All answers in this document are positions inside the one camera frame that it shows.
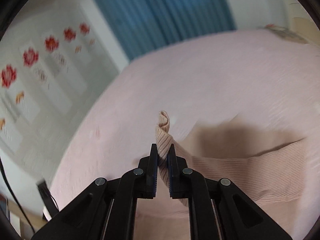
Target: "black cable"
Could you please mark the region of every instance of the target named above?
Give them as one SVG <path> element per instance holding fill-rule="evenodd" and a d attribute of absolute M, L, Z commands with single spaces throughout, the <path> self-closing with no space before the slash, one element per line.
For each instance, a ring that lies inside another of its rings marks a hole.
<path fill-rule="evenodd" d="M 58 204 L 57 204 L 56 200 L 54 199 L 54 197 L 51 195 L 51 193 L 50 193 L 50 196 L 53 199 L 54 203 L 56 204 L 56 208 L 59 210 Z"/>
<path fill-rule="evenodd" d="M 14 199 L 15 202 L 17 203 L 17 205 L 18 205 L 19 209 L 21 210 L 23 216 L 24 216 L 24 217 L 26 218 L 26 220 L 28 221 L 28 224 L 31 226 L 31 229 L 32 229 L 33 234 L 35 234 L 36 231 L 35 231 L 34 227 L 31 225 L 30 220 L 28 219 L 28 217 L 27 217 L 27 215 L 25 214 L 22 206 L 20 205 L 18 199 L 16 198 L 15 194 L 13 193 L 13 191 L 12 191 L 12 189 L 11 189 L 11 187 L 10 187 L 10 184 L 9 184 L 9 182 L 8 182 L 8 180 L 7 180 L 7 177 L 6 177 L 5 173 L 4 173 L 4 168 L 3 168 L 2 161 L 1 161 L 1 157 L 0 157 L 0 171 L 1 171 L 2 178 L 3 178 L 3 180 L 4 180 L 4 183 L 7 185 L 8 190 L 10 191 L 13 199 Z"/>

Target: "ribbed pink fabric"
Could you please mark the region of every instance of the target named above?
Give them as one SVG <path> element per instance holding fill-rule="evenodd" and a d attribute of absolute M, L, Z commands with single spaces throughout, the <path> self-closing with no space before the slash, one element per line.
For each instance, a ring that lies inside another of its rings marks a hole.
<path fill-rule="evenodd" d="M 291 201 L 301 196 L 305 163 L 303 140 L 257 157 L 216 159 L 192 156 L 168 133 L 169 128 L 169 117 L 161 111 L 156 127 L 156 143 L 160 177 L 167 186 L 169 181 L 165 160 L 173 143 L 176 155 L 185 158 L 188 167 L 209 179 L 230 179 L 260 206 Z M 182 203 L 187 205 L 186 200 L 182 200 Z"/>

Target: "red flower decal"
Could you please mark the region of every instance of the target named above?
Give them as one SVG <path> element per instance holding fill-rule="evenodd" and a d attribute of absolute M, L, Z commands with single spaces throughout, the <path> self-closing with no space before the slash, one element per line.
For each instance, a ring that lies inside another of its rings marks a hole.
<path fill-rule="evenodd" d="M 85 23 L 81 23 L 80 26 L 80 32 L 83 34 L 83 35 L 87 35 L 89 32 L 90 32 L 90 26 L 88 26 L 87 24 Z"/>
<path fill-rule="evenodd" d="M 63 34 L 64 34 L 64 39 L 68 42 L 71 42 L 76 38 L 76 32 L 70 27 L 68 29 L 65 29 L 63 31 Z"/>
<path fill-rule="evenodd" d="M 34 63 L 37 63 L 39 59 L 39 52 L 34 51 L 33 48 L 29 48 L 29 50 L 25 50 L 23 53 L 23 65 L 27 67 L 31 67 Z"/>
<path fill-rule="evenodd" d="M 45 49 L 51 53 L 59 47 L 59 40 L 56 40 L 52 35 L 50 35 L 49 38 L 45 39 L 44 44 Z"/>
<path fill-rule="evenodd" d="M 1 72 L 2 86 L 9 88 L 11 83 L 17 79 L 17 69 L 7 65 Z"/>

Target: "blue curtain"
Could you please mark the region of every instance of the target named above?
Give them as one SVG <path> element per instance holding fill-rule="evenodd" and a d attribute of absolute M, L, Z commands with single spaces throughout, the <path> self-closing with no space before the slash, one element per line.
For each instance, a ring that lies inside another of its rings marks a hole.
<path fill-rule="evenodd" d="M 129 59 L 235 29 L 226 0 L 95 0 Z"/>

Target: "bed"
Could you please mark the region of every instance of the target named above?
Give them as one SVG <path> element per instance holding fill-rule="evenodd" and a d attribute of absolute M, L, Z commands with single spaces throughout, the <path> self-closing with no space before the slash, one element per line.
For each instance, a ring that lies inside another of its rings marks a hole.
<path fill-rule="evenodd" d="M 237 114 L 262 128 L 303 134 L 307 172 L 292 237 L 310 231 L 320 214 L 317 46 L 261 29 L 208 35 L 134 60 L 96 101 L 65 152 L 50 187 L 59 208 L 97 177 L 115 179 L 137 167 L 155 142 L 160 110 L 169 113 L 176 140 L 199 120 L 217 124 Z M 137 212 L 168 214 L 171 204 L 143 202 Z"/>

